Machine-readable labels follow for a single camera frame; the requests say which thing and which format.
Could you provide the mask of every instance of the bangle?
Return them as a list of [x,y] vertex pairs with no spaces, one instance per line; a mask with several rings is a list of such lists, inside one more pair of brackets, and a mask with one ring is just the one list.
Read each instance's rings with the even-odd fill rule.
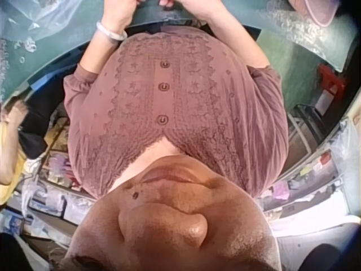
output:
[[96,23],[96,27],[99,31],[103,32],[106,36],[108,36],[109,38],[111,38],[112,40],[116,40],[116,41],[123,41],[126,38],[128,38],[127,33],[125,32],[125,30],[123,30],[122,35],[116,34],[114,32],[111,32],[110,30],[108,30],[107,28],[105,28],[101,22],[97,22]]

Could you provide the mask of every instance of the button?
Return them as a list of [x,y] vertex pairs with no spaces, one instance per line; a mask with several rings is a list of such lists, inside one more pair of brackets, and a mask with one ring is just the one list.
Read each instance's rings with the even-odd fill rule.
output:
[[167,69],[169,68],[169,66],[170,63],[167,60],[160,61],[160,67],[162,67],[163,69]]
[[167,91],[170,88],[170,85],[168,83],[160,83],[158,85],[158,88],[160,91]]
[[158,124],[159,125],[166,125],[167,123],[168,123],[168,116],[166,116],[166,115],[159,115],[158,117],[157,117],[157,122],[158,122]]

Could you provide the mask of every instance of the nose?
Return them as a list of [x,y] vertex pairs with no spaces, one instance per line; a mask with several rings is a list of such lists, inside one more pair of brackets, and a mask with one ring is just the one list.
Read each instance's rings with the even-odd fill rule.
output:
[[119,224],[124,241],[129,246],[199,248],[208,231],[206,218],[186,214],[172,207],[148,203],[126,213],[120,213]]

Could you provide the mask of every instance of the pink blouse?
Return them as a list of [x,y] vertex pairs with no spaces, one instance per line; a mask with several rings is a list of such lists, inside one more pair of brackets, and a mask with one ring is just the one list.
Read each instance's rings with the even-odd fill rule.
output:
[[162,137],[253,197],[272,185],[287,156],[279,75],[247,67],[196,28],[134,35],[99,75],[78,66],[64,86],[71,163],[96,198]]

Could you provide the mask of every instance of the lips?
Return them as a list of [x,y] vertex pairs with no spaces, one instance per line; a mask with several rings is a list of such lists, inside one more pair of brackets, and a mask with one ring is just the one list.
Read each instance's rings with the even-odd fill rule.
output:
[[194,174],[178,165],[165,165],[153,168],[142,177],[141,183],[159,180],[202,184]]

